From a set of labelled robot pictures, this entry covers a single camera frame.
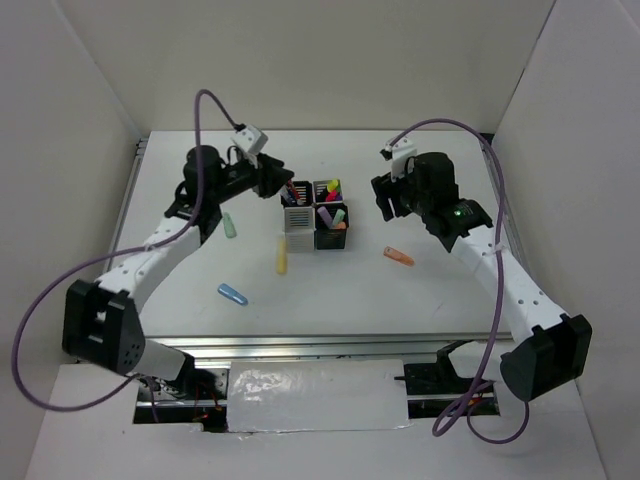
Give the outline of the red ballpoint pen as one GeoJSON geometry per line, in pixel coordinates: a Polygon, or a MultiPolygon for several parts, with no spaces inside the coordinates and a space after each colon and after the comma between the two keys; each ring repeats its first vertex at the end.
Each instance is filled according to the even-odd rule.
{"type": "Polygon", "coordinates": [[[303,206],[304,201],[302,200],[299,192],[295,188],[295,185],[289,181],[286,185],[287,194],[290,198],[290,203],[296,206],[303,206]]]}

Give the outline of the green pastel highlighter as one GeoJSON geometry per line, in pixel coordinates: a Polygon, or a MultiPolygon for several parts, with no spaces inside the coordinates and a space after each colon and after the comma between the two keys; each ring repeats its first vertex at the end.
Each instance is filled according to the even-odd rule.
{"type": "Polygon", "coordinates": [[[342,209],[338,209],[333,217],[332,227],[336,228],[341,222],[344,221],[346,212],[342,209]]]}

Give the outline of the yellow pastel highlighter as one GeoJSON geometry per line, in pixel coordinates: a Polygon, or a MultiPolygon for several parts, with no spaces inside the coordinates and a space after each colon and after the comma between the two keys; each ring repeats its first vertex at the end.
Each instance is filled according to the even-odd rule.
{"type": "Polygon", "coordinates": [[[285,238],[280,238],[277,244],[276,272],[285,275],[288,271],[287,244],[285,238]]]}

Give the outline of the pink pastel highlighter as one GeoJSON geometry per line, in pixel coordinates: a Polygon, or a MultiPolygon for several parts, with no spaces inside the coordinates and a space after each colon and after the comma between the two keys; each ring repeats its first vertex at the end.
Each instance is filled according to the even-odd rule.
{"type": "Polygon", "coordinates": [[[317,209],[317,214],[328,229],[333,228],[333,217],[325,206],[320,206],[317,209]]]}

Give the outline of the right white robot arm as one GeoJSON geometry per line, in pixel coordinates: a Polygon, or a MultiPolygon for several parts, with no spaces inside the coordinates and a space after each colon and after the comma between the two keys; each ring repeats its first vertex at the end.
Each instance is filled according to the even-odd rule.
{"type": "Polygon", "coordinates": [[[501,229],[481,205],[459,194],[454,164],[442,152],[381,152],[388,173],[372,179],[385,220],[418,215],[426,230],[495,297],[515,347],[500,374],[516,398],[529,402],[580,377],[593,329],[547,297],[497,236],[501,229]]]}

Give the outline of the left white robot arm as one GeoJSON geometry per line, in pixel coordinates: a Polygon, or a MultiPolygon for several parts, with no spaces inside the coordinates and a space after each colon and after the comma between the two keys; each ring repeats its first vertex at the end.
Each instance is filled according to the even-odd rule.
{"type": "Polygon", "coordinates": [[[255,161],[240,154],[227,163],[212,146],[192,148],[174,199],[142,249],[96,280],[68,288],[64,352],[119,375],[159,379],[176,399],[193,394],[199,381],[213,383],[214,375],[196,368],[192,355],[147,338],[139,315],[170,273],[209,239],[224,202],[249,190],[273,197],[293,176],[266,154],[255,161]]]}

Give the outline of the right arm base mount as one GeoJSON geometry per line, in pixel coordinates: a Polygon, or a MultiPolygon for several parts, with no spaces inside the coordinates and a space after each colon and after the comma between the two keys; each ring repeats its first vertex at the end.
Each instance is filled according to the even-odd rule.
{"type": "Polygon", "coordinates": [[[476,343],[450,343],[436,352],[434,361],[405,364],[403,373],[394,377],[405,386],[410,419],[435,419],[451,401],[469,390],[476,367],[472,367],[470,373],[459,375],[451,360],[452,353],[466,346],[476,346],[476,343]]]}

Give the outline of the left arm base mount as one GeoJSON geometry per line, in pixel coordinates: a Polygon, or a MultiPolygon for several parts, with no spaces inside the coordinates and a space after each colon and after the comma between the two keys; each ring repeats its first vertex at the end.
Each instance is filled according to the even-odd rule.
{"type": "Polygon", "coordinates": [[[159,379],[142,380],[133,423],[195,424],[206,432],[226,432],[229,373],[228,368],[205,369],[184,390],[159,379]]]}

